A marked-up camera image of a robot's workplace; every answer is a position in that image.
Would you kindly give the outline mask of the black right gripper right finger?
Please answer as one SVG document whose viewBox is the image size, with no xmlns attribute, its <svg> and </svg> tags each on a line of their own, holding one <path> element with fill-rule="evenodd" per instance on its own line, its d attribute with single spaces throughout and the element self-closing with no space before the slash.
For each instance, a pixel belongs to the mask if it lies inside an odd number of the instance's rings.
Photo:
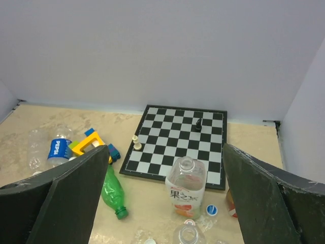
<svg viewBox="0 0 325 244">
<path fill-rule="evenodd" d="M 223 166 L 245 243 L 324 243 L 324 184 L 230 144 Z"/>
</svg>

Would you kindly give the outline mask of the green plastic bottle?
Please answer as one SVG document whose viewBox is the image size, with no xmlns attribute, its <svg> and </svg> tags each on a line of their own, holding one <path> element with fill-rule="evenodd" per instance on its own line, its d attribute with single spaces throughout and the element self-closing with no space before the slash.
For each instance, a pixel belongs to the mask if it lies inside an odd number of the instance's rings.
<svg viewBox="0 0 325 244">
<path fill-rule="evenodd" d="M 115 211 L 119 220 L 128 216 L 128 211 L 124 206 L 124 190 L 110 164 L 107 167 L 101 196 L 106 205 Z"/>
</svg>

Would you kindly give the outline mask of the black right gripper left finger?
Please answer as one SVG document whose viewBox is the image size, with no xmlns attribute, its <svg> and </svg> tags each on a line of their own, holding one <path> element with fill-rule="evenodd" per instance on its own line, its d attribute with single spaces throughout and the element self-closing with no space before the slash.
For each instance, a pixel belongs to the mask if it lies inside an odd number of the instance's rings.
<svg viewBox="0 0 325 244">
<path fill-rule="evenodd" d="M 88 243 L 108 157 L 98 146 L 1 187 L 1 243 Z"/>
</svg>

